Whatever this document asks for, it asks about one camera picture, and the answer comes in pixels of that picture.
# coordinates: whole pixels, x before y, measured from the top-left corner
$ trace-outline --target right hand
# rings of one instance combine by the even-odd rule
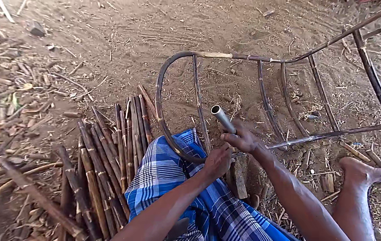
[[[242,121],[235,120],[232,124],[237,129],[237,134],[222,134],[220,136],[222,140],[226,141],[231,146],[238,148],[240,151],[250,154],[252,154],[256,147],[262,146],[262,148],[266,149],[265,145],[261,145],[260,138],[256,137],[247,128],[245,128]]]

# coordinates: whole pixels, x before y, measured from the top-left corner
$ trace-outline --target small stone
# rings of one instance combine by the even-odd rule
[[[33,22],[33,26],[31,27],[30,33],[38,37],[44,37],[46,35],[46,32],[43,29],[42,25],[40,25],[36,21]]]
[[[311,115],[321,116],[319,111],[313,111],[311,112]]]

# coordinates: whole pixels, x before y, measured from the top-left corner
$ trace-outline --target plaid cloth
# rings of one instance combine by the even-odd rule
[[[195,129],[173,136],[186,153],[206,157]],[[148,147],[125,197],[132,220],[163,194],[182,184],[204,164],[185,161],[168,145],[164,136]],[[297,240],[276,223],[233,197],[225,183],[217,179],[202,191],[179,219],[188,217],[187,233],[179,241],[288,241]]]

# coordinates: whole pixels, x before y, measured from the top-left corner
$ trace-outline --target person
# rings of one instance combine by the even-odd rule
[[[367,193],[373,183],[381,182],[381,168],[351,157],[340,159],[345,179],[331,215],[242,122],[234,125],[237,135],[222,134],[227,143],[212,150],[205,164],[183,160],[163,136],[153,141],[125,193],[130,222],[112,240],[297,240],[233,197],[220,179],[230,167],[230,146],[261,164],[305,240],[375,240]],[[186,153],[205,157],[195,129],[173,138]]]

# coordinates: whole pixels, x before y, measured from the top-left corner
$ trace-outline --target dirt ground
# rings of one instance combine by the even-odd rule
[[[11,13],[16,13],[21,0],[5,1]],[[263,17],[261,13],[275,9],[275,13]],[[10,23],[0,14],[0,31],[10,39],[22,41],[19,54],[11,63],[26,63],[34,69],[69,73],[83,62],[72,77],[88,89],[97,86],[106,76],[107,81],[91,93],[94,101],[85,97],[82,101],[70,97],[82,94],[82,90],[62,79],[54,84],[70,97],[46,92],[42,85],[33,83],[28,91],[21,91],[19,100],[24,103],[47,101],[53,105],[49,115],[53,118],[38,130],[37,137],[22,138],[12,148],[26,144],[27,153],[50,153],[54,144],[76,147],[78,129],[74,119],[61,116],[64,112],[87,113],[91,104],[99,107],[108,117],[113,116],[113,104],[124,107],[125,98],[139,94],[142,84],[154,96],[157,73],[164,61],[182,50],[245,53],[273,58],[289,58],[329,40],[371,14],[381,9],[381,2],[358,3],[354,1],[89,1],[89,0],[28,0],[20,16],[12,15],[16,24]],[[29,33],[33,23],[41,23],[47,31],[44,37]],[[367,33],[381,26],[381,19],[363,28]],[[341,41],[318,52],[316,60],[321,80],[340,129],[381,124],[381,106],[370,82],[362,69],[352,36],[345,38],[348,52]],[[55,46],[54,51],[48,46]],[[368,50],[381,79],[381,34],[369,39]],[[220,104],[229,115],[249,122],[252,131],[268,143],[275,142],[274,133],[263,109],[257,83],[256,63],[229,59],[199,58],[199,77],[202,89],[204,115],[214,147],[221,145],[217,121],[210,116],[209,108]],[[162,106],[168,128],[172,133],[196,127],[198,114],[193,86],[192,60],[182,58],[173,63],[164,80]],[[286,77],[290,82],[289,93],[300,96],[293,108],[304,117],[319,111],[322,119],[302,124],[310,134],[330,131],[327,116],[322,107],[308,61],[286,65]],[[13,68],[0,66],[0,77],[13,74]],[[280,128],[288,139],[301,137],[289,116],[279,83],[279,65],[264,63],[263,74],[267,96]],[[31,82],[29,76],[23,77]],[[235,104],[222,96],[235,100]],[[37,115],[42,119],[48,114]],[[154,136],[160,136],[159,127],[152,117]],[[23,118],[27,124],[29,118]],[[373,145],[381,157],[381,131],[344,136],[346,142],[364,152]],[[339,158],[348,153],[336,140],[320,140],[295,146],[289,151],[275,151],[284,164],[316,195],[322,199],[329,195],[323,192],[319,176],[309,176],[309,171],[299,169],[302,157],[311,149],[310,168],[315,173],[337,171],[335,189],[342,183]],[[249,193],[260,194],[265,174],[252,162],[243,163]],[[47,184],[44,187],[54,200],[59,200],[58,170],[35,175],[34,179]],[[13,222],[26,195],[20,190],[5,192],[0,200],[0,233]],[[329,211],[335,203],[323,202]],[[262,202],[265,214],[277,221],[282,207],[273,191]],[[378,240],[381,240],[381,184],[370,191],[370,207]],[[289,220],[282,226],[298,235]]]

